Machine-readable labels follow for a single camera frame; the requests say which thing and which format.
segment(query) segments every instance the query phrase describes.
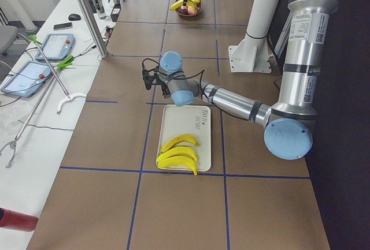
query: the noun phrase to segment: white tray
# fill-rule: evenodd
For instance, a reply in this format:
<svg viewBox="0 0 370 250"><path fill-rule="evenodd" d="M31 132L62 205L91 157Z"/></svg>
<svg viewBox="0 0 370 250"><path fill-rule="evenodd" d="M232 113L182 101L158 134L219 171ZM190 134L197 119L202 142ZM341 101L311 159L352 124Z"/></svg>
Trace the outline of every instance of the white tray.
<svg viewBox="0 0 370 250"><path fill-rule="evenodd" d="M207 171L211 166L211 137L210 137L210 108L207 106L183 106L166 105L163 109L160 140L158 144L157 156L161 153L162 146L170 139L189 133L199 142L199 147L190 143L180 143L178 145L192 146L197 153L198 171ZM188 170L186 166L171 166L165 169Z"/></svg>

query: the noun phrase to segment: green clip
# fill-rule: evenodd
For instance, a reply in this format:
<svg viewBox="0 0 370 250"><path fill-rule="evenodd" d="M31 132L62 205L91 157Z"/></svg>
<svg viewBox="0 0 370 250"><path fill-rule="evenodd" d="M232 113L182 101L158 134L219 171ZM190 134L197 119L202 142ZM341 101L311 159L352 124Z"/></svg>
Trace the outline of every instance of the green clip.
<svg viewBox="0 0 370 250"><path fill-rule="evenodd" d="M34 42L35 44L42 44L40 41L37 41L36 35L30 35L29 39Z"/></svg>
<svg viewBox="0 0 370 250"><path fill-rule="evenodd" d="M57 71L62 71L64 68L66 68L67 66L71 65L72 64L72 61L74 60L75 58L70 55L68 58L65 58L62 62L60 62L57 66Z"/></svg>

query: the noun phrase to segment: qr code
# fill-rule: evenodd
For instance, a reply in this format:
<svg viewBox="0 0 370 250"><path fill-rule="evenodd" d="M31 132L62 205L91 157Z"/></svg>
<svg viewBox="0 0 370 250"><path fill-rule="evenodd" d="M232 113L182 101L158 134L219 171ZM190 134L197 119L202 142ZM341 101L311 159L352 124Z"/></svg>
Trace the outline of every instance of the qr code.
<svg viewBox="0 0 370 250"><path fill-rule="evenodd" d="M303 98L303 102L309 103L310 100L311 100L311 95L310 94L305 94L305 96Z"/></svg>
<svg viewBox="0 0 370 250"><path fill-rule="evenodd" d="M316 35L316 42L323 42L324 35L322 33L318 33Z"/></svg>

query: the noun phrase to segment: blue joint cap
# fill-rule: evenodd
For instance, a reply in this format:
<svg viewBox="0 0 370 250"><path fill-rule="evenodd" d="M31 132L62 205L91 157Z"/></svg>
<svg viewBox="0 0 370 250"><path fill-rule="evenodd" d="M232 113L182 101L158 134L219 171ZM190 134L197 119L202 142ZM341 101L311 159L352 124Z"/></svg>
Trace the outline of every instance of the blue joint cap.
<svg viewBox="0 0 370 250"><path fill-rule="evenodd" d="M160 65L167 72L177 72L183 66L183 58L177 52L169 51L161 58Z"/></svg>
<svg viewBox="0 0 370 250"><path fill-rule="evenodd" d="M176 91L171 98L177 107L189 105L194 101L194 95L189 90Z"/></svg>
<svg viewBox="0 0 370 250"><path fill-rule="evenodd" d="M299 159L312 147L310 130L297 120L279 118L265 128L265 144L269 151L281 159Z"/></svg>

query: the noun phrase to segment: red cup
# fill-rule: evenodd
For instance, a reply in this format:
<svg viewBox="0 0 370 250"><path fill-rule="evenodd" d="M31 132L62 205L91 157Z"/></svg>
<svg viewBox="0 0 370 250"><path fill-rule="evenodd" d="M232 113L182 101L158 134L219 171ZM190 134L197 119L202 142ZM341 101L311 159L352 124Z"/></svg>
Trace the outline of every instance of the red cup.
<svg viewBox="0 0 370 250"><path fill-rule="evenodd" d="M33 215L0 208L0 227L2 228L31 232L35 230L38 220Z"/></svg>

